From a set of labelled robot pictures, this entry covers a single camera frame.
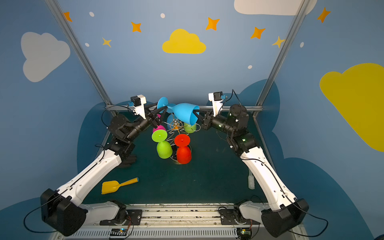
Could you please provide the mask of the red wine glass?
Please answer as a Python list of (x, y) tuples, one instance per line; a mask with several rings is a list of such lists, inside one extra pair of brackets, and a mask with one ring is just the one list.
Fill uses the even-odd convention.
[(188, 135), (180, 134), (175, 138), (175, 145), (177, 146), (177, 161), (182, 164), (188, 164), (192, 159), (192, 152), (189, 148), (191, 139)]

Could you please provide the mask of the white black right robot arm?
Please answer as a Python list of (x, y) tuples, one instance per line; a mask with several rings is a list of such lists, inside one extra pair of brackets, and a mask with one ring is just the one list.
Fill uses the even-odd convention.
[(239, 104), (230, 107), (227, 116), (213, 111), (194, 110), (202, 122), (202, 128), (215, 128), (226, 134), (226, 141), (234, 153), (248, 167), (266, 196), (266, 204), (246, 201), (234, 206), (236, 220), (245, 223), (252, 220), (264, 225), (268, 233), (277, 238), (300, 225), (309, 210), (304, 199), (296, 196), (285, 186), (267, 160), (263, 149), (248, 131), (249, 114)]

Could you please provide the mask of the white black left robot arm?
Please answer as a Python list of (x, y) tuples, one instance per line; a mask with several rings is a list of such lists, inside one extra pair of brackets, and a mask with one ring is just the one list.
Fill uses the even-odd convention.
[(138, 118), (130, 122), (124, 115), (112, 118), (108, 130), (112, 142), (103, 147), (103, 152), (77, 176), (57, 190), (47, 189), (41, 195), (42, 221), (68, 237), (83, 225), (110, 222), (115, 225), (127, 224), (126, 206), (117, 201), (102, 204), (83, 205), (89, 192), (114, 168), (129, 167), (136, 158), (131, 157), (135, 147), (133, 141), (149, 126), (160, 125), (163, 111), (167, 107), (157, 107), (153, 111), (145, 105), (136, 106)]

